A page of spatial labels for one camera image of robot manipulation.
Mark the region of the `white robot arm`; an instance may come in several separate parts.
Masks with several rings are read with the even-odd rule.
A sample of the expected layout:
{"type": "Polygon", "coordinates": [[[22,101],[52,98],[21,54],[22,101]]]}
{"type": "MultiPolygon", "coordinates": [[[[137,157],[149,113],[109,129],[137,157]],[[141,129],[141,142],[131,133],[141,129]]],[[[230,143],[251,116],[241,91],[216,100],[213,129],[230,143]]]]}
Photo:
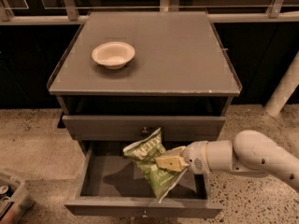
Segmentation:
{"type": "Polygon", "coordinates": [[[226,172],[230,175],[272,175],[299,191],[299,159],[266,135],[245,130],[233,141],[197,141],[176,147],[155,159],[159,168],[195,175],[226,172]]]}

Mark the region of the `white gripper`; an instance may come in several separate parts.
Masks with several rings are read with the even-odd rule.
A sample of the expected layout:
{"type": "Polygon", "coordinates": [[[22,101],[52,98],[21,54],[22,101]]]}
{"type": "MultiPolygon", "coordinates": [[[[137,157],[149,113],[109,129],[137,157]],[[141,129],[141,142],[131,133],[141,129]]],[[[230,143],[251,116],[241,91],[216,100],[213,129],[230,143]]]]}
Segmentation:
{"type": "Polygon", "coordinates": [[[208,141],[198,141],[186,147],[174,147],[167,151],[171,155],[157,157],[156,164],[160,168],[174,172],[182,172],[188,167],[188,170],[195,175],[207,175],[210,172],[207,163],[207,144],[208,141]]]}

